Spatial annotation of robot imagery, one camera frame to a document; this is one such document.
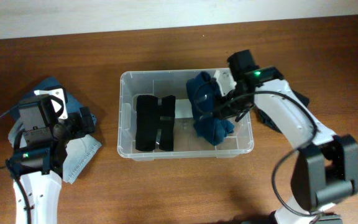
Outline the small black taped cloth bundle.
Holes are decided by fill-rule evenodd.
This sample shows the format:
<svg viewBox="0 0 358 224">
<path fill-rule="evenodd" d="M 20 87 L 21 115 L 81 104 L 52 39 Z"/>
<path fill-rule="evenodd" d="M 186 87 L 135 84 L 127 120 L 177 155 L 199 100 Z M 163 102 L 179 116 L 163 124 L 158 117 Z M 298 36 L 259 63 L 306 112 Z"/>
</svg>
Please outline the small black taped cloth bundle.
<svg viewBox="0 0 358 224">
<path fill-rule="evenodd" d="M 310 103 L 310 99 L 307 96 L 302 95 L 301 93 L 295 90 L 293 90 L 293 94 L 300 100 L 300 102 L 305 107 L 308 107 Z M 262 111 L 259 108 L 256 109 L 255 113 L 257 114 L 257 118 L 261 123 L 263 123 L 265 126 L 269 127 L 270 129 L 278 133 L 281 133 L 281 130 L 278 128 L 278 126 L 274 123 L 273 119 L 268 114 L 266 114 L 264 111 Z"/>
</svg>

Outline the blue taped cloth bundle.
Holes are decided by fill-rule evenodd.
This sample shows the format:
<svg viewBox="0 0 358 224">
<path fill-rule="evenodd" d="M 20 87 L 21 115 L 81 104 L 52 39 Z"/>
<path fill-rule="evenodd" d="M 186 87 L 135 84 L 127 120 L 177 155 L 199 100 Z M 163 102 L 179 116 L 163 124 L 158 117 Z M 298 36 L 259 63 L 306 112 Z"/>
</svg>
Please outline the blue taped cloth bundle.
<svg viewBox="0 0 358 224">
<path fill-rule="evenodd" d="M 210 144 L 217 146 L 224 139 L 234 132 L 235 126 L 226 119 L 218 119 L 212 115 L 200 113 L 196 106 L 202 111 L 214 110 L 215 96 L 221 96 L 217 84 L 211 83 L 211 75 L 201 72 L 186 82 L 186 91 L 191 103 L 191 110 L 194 119 L 194 129 L 198 137 L 203 137 Z"/>
</svg>

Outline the large black taped cloth bundle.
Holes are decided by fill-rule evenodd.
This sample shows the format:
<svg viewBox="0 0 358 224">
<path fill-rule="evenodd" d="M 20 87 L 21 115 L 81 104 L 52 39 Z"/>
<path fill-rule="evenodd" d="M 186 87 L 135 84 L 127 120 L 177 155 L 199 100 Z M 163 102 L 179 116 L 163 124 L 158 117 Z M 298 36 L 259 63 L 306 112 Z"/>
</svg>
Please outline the large black taped cloth bundle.
<svg viewBox="0 0 358 224">
<path fill-rule="evenodd" d="M 151 152 L 156 148 L 173 151 L 175 102 L 176 97 L 173 95 L 163 98 L 152 95 L 137 97 L 135 148 L 138 151 Z"/>
</svg>

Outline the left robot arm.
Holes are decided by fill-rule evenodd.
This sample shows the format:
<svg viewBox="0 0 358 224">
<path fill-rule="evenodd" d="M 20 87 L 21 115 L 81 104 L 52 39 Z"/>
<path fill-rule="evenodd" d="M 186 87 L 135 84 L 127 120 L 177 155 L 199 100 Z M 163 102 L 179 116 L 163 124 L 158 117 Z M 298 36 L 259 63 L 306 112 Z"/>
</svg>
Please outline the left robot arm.
<svg viewBox="0 0 358 224">
<path fill-rule="evenodd" d="M 65 100 L 43 94 L 22 100 L 24 128 L 6 167 L 14 180 L 16 223 L 56 223 L 67 144 L 95 131 L 90 109 L 65 115 Z"/>
</svg>

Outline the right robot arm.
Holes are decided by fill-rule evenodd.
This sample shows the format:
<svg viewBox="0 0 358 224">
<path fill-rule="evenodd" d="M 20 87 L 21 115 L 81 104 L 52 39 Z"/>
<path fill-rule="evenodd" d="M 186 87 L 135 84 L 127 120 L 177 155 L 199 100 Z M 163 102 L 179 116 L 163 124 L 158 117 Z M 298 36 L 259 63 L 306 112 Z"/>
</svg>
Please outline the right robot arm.
<svg viewBox="0 0 358 224">
<path fill-rule="evenodd" d="M 351 135 L 339 136 L 321 123 L 300 101 L 279 70 L 259 67 L 250 50 L 227 59 L 228 75 L 214 82 L 221 97 L 211 114 L 217 118 L 239 118 L 252 107 L 263 111 L 287 138 L 292 150 L 275 165 L 271 183 L 281 208 L 254 223 L 342 223 L 328 210 L 358 193 L 358 143 Z M 292 196 L 285 202 L 275 178 L 279 167 L 296 155 L 291 177 Z"/>
</svg>

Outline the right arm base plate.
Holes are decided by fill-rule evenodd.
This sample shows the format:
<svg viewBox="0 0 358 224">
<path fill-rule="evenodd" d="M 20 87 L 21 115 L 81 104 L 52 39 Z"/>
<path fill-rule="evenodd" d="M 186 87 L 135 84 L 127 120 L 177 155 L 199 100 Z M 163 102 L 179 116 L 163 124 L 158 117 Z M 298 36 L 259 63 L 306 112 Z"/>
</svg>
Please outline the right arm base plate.
<svg viewBox="0 0 358 224">
<path fill-rule="evenodd" d="M 343 224 L 343 220 L 340 215 L 337 214 L 324 214 L 317 216 L 310 222 L 311 224 Z"/>
</svg>

